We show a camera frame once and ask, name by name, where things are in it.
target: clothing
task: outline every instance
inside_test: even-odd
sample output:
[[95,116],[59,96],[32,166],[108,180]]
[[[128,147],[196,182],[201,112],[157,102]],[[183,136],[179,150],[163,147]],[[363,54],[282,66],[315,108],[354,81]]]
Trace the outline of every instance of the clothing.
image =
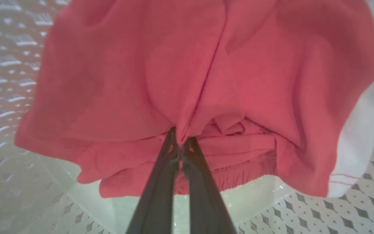
[[269,174],[341,196],[374,142],[372,2],[74,0],[15,144],[78,164],[103,197],[139,196],[176,126],[220,190]]

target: white fabric stripe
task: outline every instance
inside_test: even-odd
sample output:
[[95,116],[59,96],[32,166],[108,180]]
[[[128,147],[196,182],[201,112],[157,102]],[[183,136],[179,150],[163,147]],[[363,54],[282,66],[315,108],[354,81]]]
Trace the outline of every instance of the white fabric stripe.
[[[366,0],[374,17],[374,0]],[[374,82],[359,98],[340,133],[336,166],[331,173],[361,177],[368,167],[374,147]],[[356,179],[331,176],[327,197],[341,197]]]

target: red cloth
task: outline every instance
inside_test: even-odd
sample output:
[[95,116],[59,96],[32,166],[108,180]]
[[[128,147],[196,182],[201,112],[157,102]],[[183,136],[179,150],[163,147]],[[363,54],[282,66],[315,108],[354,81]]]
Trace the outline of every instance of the red cloth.
[[[197,136],[220,190],[278,175],[326,196],[374,81],[362,0],[74,0],[50,29],[15,144],[139,196],[165,132]],[[176,193],[188,193],[180,176]]]

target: red fabric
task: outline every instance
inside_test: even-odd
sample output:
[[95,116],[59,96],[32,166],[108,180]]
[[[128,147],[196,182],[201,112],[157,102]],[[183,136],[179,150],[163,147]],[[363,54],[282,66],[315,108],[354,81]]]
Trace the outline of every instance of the red fabric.
[[[374,81],[362,0],[74,0],[46,38],[15,143],[72,161],[103,197],[141,195],[164,133],[197,136],[220,190],[261,175],[326,196]],[[176,193],[188,193],[180,176]]]

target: red stitching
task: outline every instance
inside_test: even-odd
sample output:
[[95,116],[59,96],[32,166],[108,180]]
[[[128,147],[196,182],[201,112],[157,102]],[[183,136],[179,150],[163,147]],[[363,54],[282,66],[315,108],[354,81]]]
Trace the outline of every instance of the red stitching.
[[345,175],[345,174],[331,174],[331,175],[343,175],[343,176],[347,176],[347,177],[350,177],[350,178],[360,179],[360,177],[349,176],[349,175]]
[[342,185],[353,186],[353,185],[346,184],[346,183],[343,183],[343,182],[340,182],[340,181],[329,181],[329,182],[330,182],[330,183],[336,183],[336,184],[342,184]]

